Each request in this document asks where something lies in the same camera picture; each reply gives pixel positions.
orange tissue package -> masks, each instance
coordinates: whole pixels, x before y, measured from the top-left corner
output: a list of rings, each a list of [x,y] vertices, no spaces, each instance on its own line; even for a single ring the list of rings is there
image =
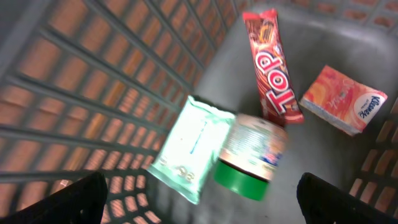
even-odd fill
[[[387,95],[325,66],[300,104],[350,136],[361,133]]]

jar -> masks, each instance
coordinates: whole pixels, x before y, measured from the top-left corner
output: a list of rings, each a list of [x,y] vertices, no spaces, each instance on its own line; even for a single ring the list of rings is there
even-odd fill
[[[287,133],[280,126],[239,114],[223,144],[216,182],[244,197],[262,200],[286,141]]]

floor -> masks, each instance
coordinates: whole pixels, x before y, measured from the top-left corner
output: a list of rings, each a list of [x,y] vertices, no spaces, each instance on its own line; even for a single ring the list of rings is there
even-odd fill
[[[261,12],[270,6],[257,5]],[[353,138],[303,109],[305,122],[289,125],[287,151],[265,199],[256,202],[225,189],[210,173],[199,205],[156,180],[150,197],[172,223],[305,223],[296,199],[297,184],[311,172],[347,192],[356,171],[397,96],[398,41],[346,21],[277,7],[285,57],[297,98],[327,64],[389,98],[364,133]],[[241,113],[260,115],[254,67],[246,29],[239,18],[198,85],[196,94]]]

red candy bar wrapper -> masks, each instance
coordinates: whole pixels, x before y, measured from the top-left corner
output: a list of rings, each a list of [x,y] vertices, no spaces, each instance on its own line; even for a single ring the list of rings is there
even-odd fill
[[[243,13],[248,30],[262,113],[275,124],[302,123],[279,37],[275,9],[261,14]]]

